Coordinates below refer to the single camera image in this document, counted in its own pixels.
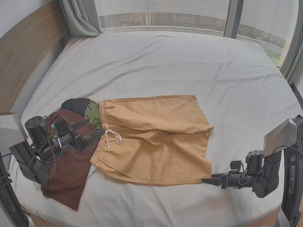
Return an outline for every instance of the khaki shorts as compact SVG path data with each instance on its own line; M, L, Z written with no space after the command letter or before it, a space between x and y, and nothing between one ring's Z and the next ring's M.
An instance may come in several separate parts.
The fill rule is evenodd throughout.
M122 143L108 134L91 158L104 174L143 184L200 183L211 177L205 158L208 124L195 95L120 98L99 102L103 128L120 134Z

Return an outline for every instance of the green garment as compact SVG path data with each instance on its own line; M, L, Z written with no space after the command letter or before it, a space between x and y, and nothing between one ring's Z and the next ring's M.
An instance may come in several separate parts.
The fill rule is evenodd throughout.
M98 131L102 129L102 123L100 119L99 105L93 101L90 101L84 113L84 117L89 119L89 123Z

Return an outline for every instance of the wooden bed frame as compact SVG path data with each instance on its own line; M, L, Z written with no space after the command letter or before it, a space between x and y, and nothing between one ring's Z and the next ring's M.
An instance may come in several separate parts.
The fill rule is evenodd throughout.
M54 0L24 18L0 38L0 112L11 110L30 75L47 53L67 37L67 32L60 3ZM277 213L274 211L246 227L273 226Z

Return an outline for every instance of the white bed sheet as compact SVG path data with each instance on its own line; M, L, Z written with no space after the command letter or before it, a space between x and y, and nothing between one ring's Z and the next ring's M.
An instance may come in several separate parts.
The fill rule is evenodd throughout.
M259 45L176 32L124 32L70 40L36 89L22 116L49 115L69 98L94 101L196 94L214 130L206 158L213 173L229 171L263 149L270 130L302 110L286 80ZM251 189L208 184L147 186L96 170L87 179L78 211L42 195L10 165L13 188L31 213L60 226L243 226L274 211L277 190L264 199Z

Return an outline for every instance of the white drawstring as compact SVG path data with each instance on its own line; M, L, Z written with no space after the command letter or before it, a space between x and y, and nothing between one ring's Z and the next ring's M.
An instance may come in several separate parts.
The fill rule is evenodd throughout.
M109 142L108 142L107 134L111 133L111 134L113 134L116 137L116 139L119 139L119 141L120 141L120 147L121 147L122 138L121 138L121 135L119 135L115 131L110 130L108 128L108 124L107 123L105 124L105 126L107 127L107 130L105 131L105 137L106 137L107 149L108 149L108 153L109 153Z

